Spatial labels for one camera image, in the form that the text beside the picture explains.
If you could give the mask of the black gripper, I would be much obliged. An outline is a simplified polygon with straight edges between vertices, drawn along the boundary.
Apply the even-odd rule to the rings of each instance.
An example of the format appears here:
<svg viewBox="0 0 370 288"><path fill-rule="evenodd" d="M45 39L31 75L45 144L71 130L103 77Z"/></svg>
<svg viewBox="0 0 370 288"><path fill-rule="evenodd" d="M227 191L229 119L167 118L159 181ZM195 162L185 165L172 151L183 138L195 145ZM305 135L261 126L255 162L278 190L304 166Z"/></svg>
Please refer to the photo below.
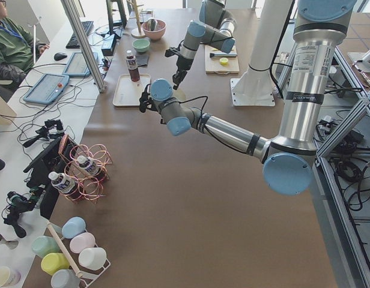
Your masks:
<svg viewBox="0 0 370 288"><path fill-rule="evenodd" d="M187 72L191 69L193 64L193 59L185 58L181 55L178 56L176 65L177 65L177 71L174 74L175 79L173 79L173 89L177 90L180 83L184 80L186 77Z"/></svg>

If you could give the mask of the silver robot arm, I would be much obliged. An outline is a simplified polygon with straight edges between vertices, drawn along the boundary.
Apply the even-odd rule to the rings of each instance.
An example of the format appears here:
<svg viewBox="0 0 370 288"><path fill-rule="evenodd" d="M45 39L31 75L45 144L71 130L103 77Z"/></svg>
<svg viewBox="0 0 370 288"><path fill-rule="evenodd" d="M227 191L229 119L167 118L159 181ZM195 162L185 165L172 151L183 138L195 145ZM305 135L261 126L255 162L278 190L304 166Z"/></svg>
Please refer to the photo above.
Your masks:
<svg viewBox="0 0 370 288"><path fill-rule="evenodd" d="M293 32L296 52L278 134L266 139L206 113L184 107L175 91L191 69L200 45L230 52L235 44L237 22L224 1L203 1L198 20L187 27L184 39L165 55L177 56L177 71L171 81L155 80L140 99L140 110L152 110L172 135L191 128L210 135L223 145L258 158L268 186L285 195L299 194L310 185L317 153L313 138L324 100L329 70L336 47L347 36L354 1L267 1L262 10L249 67L231 84L232 99L244 106L271 102L268 77L290 19L297 8Z"/></svg>
<svg viewBox="0 0 370 288"><path fill-rule="evenodd" d="M166 50L165 56L178 56L177 71L172 76L173 88L178 89L201 44L206 44L223 53L229 53L235 45L233 37L237 22L225 8L225 1L202 1L199 19L189 23L184 40L177 47Z"/></svg>

